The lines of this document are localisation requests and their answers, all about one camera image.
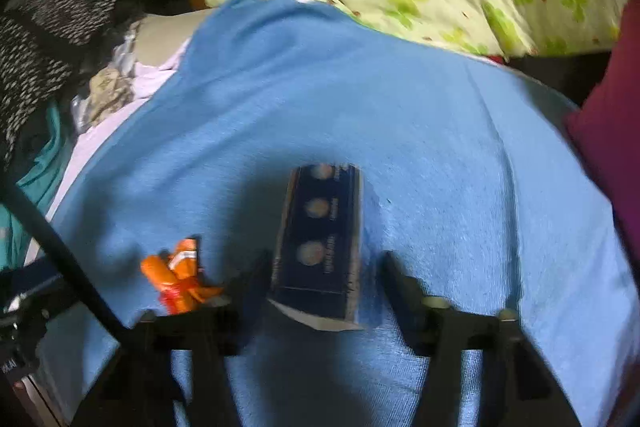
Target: purple pillow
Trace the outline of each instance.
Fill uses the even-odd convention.
[[[640,266],[640,0],[626,4],[604,79],[566,127]]]

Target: blue bed sheet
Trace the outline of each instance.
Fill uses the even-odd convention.
[[[385,246],[463,310],[509,306],[585,427],[609,415],[638,355],[639,301],[609,201],[562,131],[562,96],[504,68],[369,30],[296,0],[229,0],[179,71],[101,147],[53,224],[127,324],[161,310],[142,258],[199,233],[222,282],[273,248],[289,172],[359,165]],[[50,325],[43,369],[71,418],[113,340],[84,309]],[[175,372],[185,381],[186,360]],[[228,360],[247,427],[408,425],[426,361],[390,311],[321,333],[269,305]],[[479,358],[465,358],[474,425]]]

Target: orange toy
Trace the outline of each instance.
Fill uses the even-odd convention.
[[[140,263],[140,269],[160,292],[160,301],[170,314],[189,312],[199,304],[220,295],[220,287],[207,287],[198,281],[198,241],[180,241],[167,262],[159,255],[150,255]]]

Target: dark blue cardboard box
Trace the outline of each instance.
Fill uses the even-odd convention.
[[[353,165],[292,172],[273,261],[271,301],[319,330],[375,327],[381,320],[380,206]]]

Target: teal clothing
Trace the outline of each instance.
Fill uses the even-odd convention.
[[[58,106],[53,101],[47,107],[47,124],[51,138],[36,156],[31,170],[17,182],[18,187],[43,214],[49,210],[56,195],[72,151],[68,132],[60,121]],[[30,240],[31,236],[21,223],[4,206],[0,206],[0,269],[21,266]]]

